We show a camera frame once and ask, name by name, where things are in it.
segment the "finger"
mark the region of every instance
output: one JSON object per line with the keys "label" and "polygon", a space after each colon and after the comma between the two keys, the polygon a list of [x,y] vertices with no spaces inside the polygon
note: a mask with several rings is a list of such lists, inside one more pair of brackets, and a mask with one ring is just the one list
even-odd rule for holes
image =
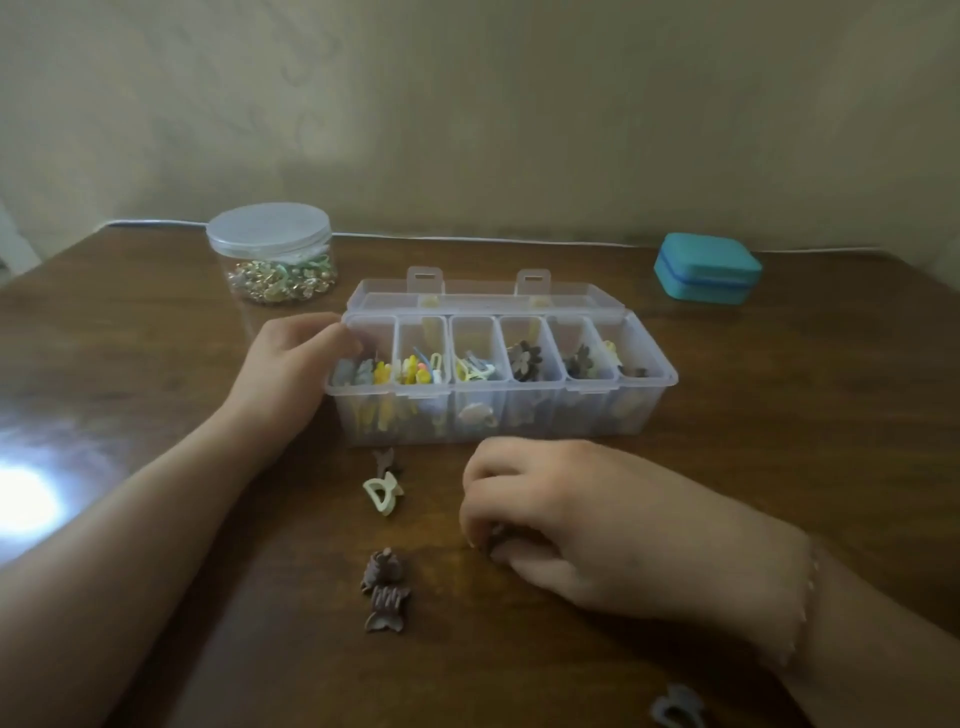
{"label": "finger", "polygon": [[301,344],[298,352],[302,352],[311,368],[316,367],[318,372],[326,373],[338,360],[359,356],[362,349],[353,332],[337,321]]}
{"label": "finger", "polygon": [[553,446],[522,437],[490,437],[477,446],[464,468],[464,490],[476,480],[493,475],[529,472]]}
{"label": "finger", "polygon": [[340,321],[338,313],[300,313],[273,319],[264,324],[275,343],[283,349],[293,349],[316,336],[331,324]]}
{"label": "finger", "polygon": [[490,557],[497,564],[506,564],[535,587],[575,600],[580,584],[577,570],[552,546],[511,539],[495,548]]}
{"label": "finger", "polygon": [[548,538],[557,527],[551,521],[551,496],[524,475],[497,475],[474,481],[460,505],[460,528],[471,546],[486,548],[495,523],[534,528]]}

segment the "clear plastic container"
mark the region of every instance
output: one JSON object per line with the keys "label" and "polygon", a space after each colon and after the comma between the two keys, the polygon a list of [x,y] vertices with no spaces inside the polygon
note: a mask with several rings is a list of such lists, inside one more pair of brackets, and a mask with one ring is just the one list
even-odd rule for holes
{"label": "clear plastic container", "polygon": [[330,219],[310,205],[264,203],[222,212],[206,226],[250,336],[299,310],[326,310],[337,282]]}
{"label": "clear plastic container", "polygon": [[[552,284],[549,271],[444,282],[438,269],[411,268],[406,280],[362,281],[344,322],[364,352],[338,364],[327,392],[350,445],[636,434],[678,380],[633,312],[596,286]],[[528,381],[511,364],[520,342],[540,349]],[[568,367],[578,350],[588,366]],[[488,379],[464,379],[457,362],[471,354],[490,362]],[[434,357],[429,383],[402,383],[411,355]],[[391,378],[353,383],[371,358],[392,362]]]}

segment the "small jewelry box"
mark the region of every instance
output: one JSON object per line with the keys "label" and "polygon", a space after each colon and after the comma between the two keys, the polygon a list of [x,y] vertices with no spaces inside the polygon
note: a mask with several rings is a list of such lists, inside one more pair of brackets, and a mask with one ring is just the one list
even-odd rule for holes
{"label": "small jewelry box", "polygon": [[742,243],[728,237],[671,232],[663,238],[654,272],[675,299],[743,303],[763,266]]}

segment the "person's left arm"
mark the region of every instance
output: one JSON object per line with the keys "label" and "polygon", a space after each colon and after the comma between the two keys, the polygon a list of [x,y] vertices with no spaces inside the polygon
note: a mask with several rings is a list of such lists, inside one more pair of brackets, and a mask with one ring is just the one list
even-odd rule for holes
{"label": "person's left arm", "polygon": [[333,314],[267,323],[224,405],[171,450],[0,570],[0,713],[100,725],[244,487],[306,425],[360,344]]}

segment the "person's right arm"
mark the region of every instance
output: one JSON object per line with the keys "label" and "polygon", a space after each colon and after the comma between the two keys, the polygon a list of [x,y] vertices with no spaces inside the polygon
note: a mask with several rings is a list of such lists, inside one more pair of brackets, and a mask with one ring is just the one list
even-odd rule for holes
{"label": "person's right arm", "polygon": [[775,663],[810,621],[780,680],[821,728],[956,725],[960,642],[820,550],[799,528],[647,460],[588,442],[491,438],[464,472],[460,520],[522,578],[591,610],[694,621]]}

